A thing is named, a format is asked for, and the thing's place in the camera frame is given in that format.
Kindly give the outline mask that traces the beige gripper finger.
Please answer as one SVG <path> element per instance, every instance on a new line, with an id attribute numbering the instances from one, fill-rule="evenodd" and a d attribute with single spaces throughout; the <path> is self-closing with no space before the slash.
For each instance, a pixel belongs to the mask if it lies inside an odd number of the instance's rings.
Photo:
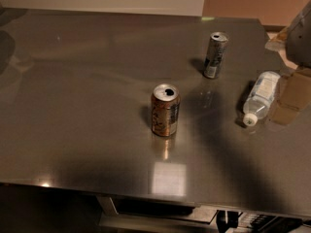
<path id="1" fill-rule="evenodd" d="M 283 28 L 280 32 L 278 32 L 275 36 L 266 42 L 265 48 L 272 51 L 285 50 L 288 39 L 288 31 L 288 27 Z"/>
<path id="2" fill-rule="evenodd" d="M 288 125 L 311 103 L 311 69 L 298 67 L 277 84 L 275 99 L 270 107 L 270 119 Z"/>

